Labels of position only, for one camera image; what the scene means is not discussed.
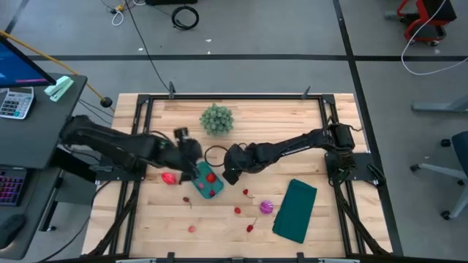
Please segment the black box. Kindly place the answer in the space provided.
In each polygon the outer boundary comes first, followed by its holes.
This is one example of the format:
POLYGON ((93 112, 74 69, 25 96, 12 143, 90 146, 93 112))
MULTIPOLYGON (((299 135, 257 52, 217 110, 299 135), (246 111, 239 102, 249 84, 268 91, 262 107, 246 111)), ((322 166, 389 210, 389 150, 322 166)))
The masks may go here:
POLYGON ((198 0, 145 0, 145 3, 151 6, 168 4, 196 4, 198 0))

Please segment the grey table foot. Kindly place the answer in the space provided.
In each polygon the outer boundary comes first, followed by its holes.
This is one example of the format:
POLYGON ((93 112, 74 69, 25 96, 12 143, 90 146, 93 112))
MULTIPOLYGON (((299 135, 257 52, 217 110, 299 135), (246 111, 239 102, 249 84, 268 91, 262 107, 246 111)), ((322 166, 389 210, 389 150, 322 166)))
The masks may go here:
POLYGON ((468 113, 468 96, 461 97, 454 102, 414 102, 411 109, 420 112, 439 113, 468 113))

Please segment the green artificial plant ball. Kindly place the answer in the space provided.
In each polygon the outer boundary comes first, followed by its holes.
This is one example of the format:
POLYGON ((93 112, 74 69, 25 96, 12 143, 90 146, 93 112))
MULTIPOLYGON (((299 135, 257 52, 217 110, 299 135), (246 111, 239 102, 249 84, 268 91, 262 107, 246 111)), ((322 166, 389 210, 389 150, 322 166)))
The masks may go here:
POLYGON ((228 134, 233 129, 232 111, 225 106, 213 103, 199 118, 200 125, 210 135, 228 134))

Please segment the blue office chair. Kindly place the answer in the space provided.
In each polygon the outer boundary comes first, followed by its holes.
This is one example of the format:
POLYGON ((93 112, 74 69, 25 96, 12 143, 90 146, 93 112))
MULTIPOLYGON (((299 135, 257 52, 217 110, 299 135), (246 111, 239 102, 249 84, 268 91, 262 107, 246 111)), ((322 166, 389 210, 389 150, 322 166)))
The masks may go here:
POLYGON ((438 172, 443 175, 457 178, 457 184, 464 187, 458 198, 455 207, 452 210, 444 210, 440 213, 445 220, 456 218, 460 212, 468 205, 468 131, 460 132, 453 135, 450 139, 443 139, 440 145, 444 148, 452 146, 462 170, 440 167, 433 164, 413 164, 409 167, 412 172, 417 172, 420 169, 427 169, 432 172, 438 172))

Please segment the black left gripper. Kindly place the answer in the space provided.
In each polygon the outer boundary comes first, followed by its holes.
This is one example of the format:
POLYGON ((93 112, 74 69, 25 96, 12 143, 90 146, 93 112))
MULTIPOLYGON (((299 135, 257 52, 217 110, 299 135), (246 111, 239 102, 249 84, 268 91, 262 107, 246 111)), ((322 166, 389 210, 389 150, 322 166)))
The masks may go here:
POLYGON ((191 170, 191 172, 181 173, 180 182, 192 181, 193 178, 200 177, 197 167, 197 161, 203 155, 200 143, 189 136, 189 130, 186 127, 175 129, 173 134, 176 141, 170 148, 170 168, 191 170))

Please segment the teal plastic tupperware container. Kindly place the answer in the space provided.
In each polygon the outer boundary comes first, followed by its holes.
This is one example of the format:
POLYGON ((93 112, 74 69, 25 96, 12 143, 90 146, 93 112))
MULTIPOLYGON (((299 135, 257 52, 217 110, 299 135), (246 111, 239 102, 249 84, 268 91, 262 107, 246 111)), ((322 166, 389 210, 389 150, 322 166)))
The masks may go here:
POLYGON ((205 199, 212 199, 214 198, 217 194, 220 194, 221 191, 224 188, 224 183, 223 181, 216 175, 216 173, 211 169, 211 167, 204 161, 201 161, 197 164, 197 167, 200 171, 200 177, 195 178, 192 183, 194 187, 198 190, 200 195, 205 198, 205 199), (206 176, 209 173, 214 173, 216 176, 216 181, 214 183, 209 183, 206 180, 206 176), (198 188, 198 184, 202 183, 204 185, 204 188, 200 189, 198 188), (210 190, 214 190, 216 195, 214 197, 210 197, 209 192, 210 190))

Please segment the red and black cart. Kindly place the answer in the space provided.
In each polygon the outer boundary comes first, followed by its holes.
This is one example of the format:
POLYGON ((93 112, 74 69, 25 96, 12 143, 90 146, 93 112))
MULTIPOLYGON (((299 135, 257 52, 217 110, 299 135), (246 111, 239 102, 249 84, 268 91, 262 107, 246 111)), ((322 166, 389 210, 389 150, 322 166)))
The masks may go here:
POLYGON ((384 18, 406 26, 404 37, 409 45, 425 42, 435 47, 446 38, 445 26, 457 15, 450 0, 402 0, 395 11, 386 11, 384 18))

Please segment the black office desk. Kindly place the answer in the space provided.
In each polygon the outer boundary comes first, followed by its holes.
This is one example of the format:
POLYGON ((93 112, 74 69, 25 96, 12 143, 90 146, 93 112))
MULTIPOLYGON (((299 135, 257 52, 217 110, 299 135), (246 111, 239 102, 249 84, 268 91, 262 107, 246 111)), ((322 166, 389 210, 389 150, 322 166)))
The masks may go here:
POLYGON ((53 192, 60 169, 49 163, 57 149, 59 133, 88 81, 83 75, 71 78, 73 85, 57 102, 49 99, 44 86, 37 86, 35 104, 26 119, 0 118, 0 167, 20 167, 30 172, 20 205, 0 206, 0 224, 13 215, 26 219, 15 239, 0 249, 0 260, 21 260, 26 255, 53 192))

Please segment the dark green folded cloth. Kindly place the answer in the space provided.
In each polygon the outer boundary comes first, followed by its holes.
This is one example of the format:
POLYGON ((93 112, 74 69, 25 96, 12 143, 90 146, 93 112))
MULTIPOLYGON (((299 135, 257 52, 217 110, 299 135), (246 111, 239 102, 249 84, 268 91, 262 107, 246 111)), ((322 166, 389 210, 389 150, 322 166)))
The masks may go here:
POLYGON ((274 234, 303 243, 312 215, 317 189, 292 179, 273 223, 274 234))

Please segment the grey desk calculator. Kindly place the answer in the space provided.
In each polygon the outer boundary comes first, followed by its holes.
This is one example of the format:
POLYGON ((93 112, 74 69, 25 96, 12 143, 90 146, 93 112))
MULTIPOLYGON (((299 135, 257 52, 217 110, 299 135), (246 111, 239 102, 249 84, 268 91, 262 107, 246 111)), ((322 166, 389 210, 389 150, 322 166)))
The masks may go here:
POLYGON ((35 95, 32 87, 8 88, 0 104, 0 118, 23 120, 34 103, 35 95))

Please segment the computer monitor blue screen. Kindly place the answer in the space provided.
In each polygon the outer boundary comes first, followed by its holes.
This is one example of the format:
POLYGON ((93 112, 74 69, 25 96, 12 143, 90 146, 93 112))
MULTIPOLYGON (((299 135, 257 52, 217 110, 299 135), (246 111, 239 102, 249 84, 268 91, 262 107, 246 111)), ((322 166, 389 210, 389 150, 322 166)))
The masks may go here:
POLYGON ((28 56, 0 36, 0 88, 55 85, 56 81, 28 56))

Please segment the black aluminium table frame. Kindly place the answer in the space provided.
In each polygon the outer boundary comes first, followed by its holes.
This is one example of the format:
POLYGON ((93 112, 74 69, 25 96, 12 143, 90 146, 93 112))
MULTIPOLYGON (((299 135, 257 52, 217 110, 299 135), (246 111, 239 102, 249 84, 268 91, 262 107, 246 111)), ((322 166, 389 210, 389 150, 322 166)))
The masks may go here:
MULTIPOLYGON (((331 115, 354 128, 356 152, 368 149, 352 94, 177 94, 174 99, 157 94, 150 103, 145 98, 144 94, 120 94, 113 128, 171 134, 174 128, 185 126, 208 151, 207 158, 218 175, 222 173, 224 152, 232 144, 288 140, 321 127, 331 115), (213 103, 232 111, 233 129, 228 134, 210 135, 200 125, 200 116, 213 103)), ((174 253, 177 261, 265 263, 297 254, 342 258, 347 251, 369 252, 367 245, 358 243, 351 221, 336 206, 323 150, 293 154, 259 174, 244 174, 213 199, 203 198, 191 183, 169 186, 161 174, 159 169, 148 168, 139 187, 134 222, 124 224, 118 235, 118 250, 129 246, 132 257, 162 261, 174 253), (274 234, 274 215, 263 215, 259 209, 263 200, 279 207, 292 179, 317 189, 303 243, 274 234), (244 196, 245 188, 254 199, 244 196), (183 197, 189 197, 192 209, 183 197), (235 214, 236 207, 241 214, 235 214), (247 232, 256 218, 254 229, 247 232), (190 226, 196 231, 190 233, 190 226)))

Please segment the black computer mouse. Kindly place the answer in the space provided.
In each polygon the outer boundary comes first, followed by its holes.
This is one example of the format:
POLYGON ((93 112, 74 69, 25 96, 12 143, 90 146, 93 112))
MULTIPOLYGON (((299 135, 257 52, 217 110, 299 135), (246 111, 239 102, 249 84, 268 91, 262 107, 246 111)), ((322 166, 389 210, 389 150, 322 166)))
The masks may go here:
POLYGON ((16 214, 0 224, 0 250, 10 245, 25 223, 26 217, 22 214, 16 214))

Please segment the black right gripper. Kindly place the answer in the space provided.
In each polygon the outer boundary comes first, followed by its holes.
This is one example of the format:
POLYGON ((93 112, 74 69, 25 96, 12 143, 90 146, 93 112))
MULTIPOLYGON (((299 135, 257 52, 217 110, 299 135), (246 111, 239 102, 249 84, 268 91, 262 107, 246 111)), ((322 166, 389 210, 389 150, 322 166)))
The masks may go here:
POLYGON ((256 172, 254 163, 254 148, 256 143, 233 144, 224 156, 223 178, 230 184, 235 185, 240 177, 240 172, 256 172))

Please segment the mint green stapler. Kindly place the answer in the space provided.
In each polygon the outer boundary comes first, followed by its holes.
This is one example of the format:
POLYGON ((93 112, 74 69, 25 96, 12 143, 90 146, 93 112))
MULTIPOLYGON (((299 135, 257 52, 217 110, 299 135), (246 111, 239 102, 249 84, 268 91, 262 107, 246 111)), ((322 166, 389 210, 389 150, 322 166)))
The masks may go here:
POLYGON ((72 86, 74 80, 70 77, 62 76, 60 77, 55 85, 49 85, 44 93, 49 96, 49 99, 53 102, 57 102, 72 86))

